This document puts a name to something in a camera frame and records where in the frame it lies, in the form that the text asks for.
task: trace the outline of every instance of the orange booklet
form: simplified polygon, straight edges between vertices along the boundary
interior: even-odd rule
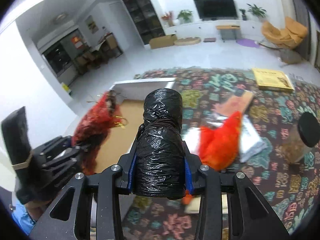
[[[247,110],[253,97],[254,93],[251,91],[236,89],[234,93],[230,94],[227,101],[215,105],[215,112],[226,117],[231,116],[236,111],[240,111],[243,114]]]

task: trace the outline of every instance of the ceiling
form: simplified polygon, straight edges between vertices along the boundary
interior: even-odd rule
[[[12,8],[23,2],[16,0]],[[59,26],[73,20],[77,13],[83,8],[87,0],[44,0],[22,14],[17,22],[23,25],[34,42],[54,31]],[[53,19],[61,13],[67,13],[68,16],[59,24],[53,22]]]

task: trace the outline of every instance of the rug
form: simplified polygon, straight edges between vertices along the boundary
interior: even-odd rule
[[[243,171],[262,192],[289,232],[294,231],[309,212],[319,191],[319,144],[296,164],[288,165],[281,154],[282,140],[303,112],[320,118],[320,88],[293,81],[296,92],[261,91],[251,71],[218,69],[167,69],[136,75],[136,79],[176,77],[175,89],[183,98],[182,133],[203,124],[216,103],[235,88],[255,92],[247,114],[268,147],[232,168]],[[180,200],[141,198],[135,201],[124,219],[128,239],[193,239],[197,215],[184,213]],[[228,217],[223,216],[223,236],[228,239]]]
[[[250,39],[238,39],[237,43],[241,46],[250,47],[250,48],[259,48],[260,45],[256,43],[254,40]]]

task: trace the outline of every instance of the purple mat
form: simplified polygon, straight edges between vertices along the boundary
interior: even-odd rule
[[[245,46],[245,47],[251,47],[251,48],[258,48],[260,47],[259,44],[256,44],[256,41],[249,40],[249,39],[239,39],[237,40],[237,43],[239,45]]]

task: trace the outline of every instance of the flat screen tv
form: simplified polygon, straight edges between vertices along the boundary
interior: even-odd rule
[[[233,0],[194,0],[200,19],[237,19],[237,11]]]

